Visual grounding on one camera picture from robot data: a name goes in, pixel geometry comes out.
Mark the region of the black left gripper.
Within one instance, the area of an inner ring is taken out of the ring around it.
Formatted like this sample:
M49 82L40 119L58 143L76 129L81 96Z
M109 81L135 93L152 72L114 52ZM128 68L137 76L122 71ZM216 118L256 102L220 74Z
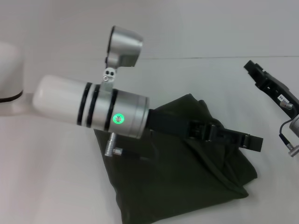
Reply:
M149 110L146 127L157 133L198 140L207 140L211 131L209 123L193 121L152 109ZM225 137L220 142L243 147L240 137Z

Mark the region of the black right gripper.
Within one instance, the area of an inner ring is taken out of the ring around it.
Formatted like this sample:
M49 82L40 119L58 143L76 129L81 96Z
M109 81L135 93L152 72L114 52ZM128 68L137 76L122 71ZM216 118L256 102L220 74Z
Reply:
M263 71L263 68L253 61L249 60L244 69L252 79L256 80L256 86L259 90L268 95L278 106L281 102L293 104L297 114L299 113L299 99L296 98L282 82L278 81L272 75Z

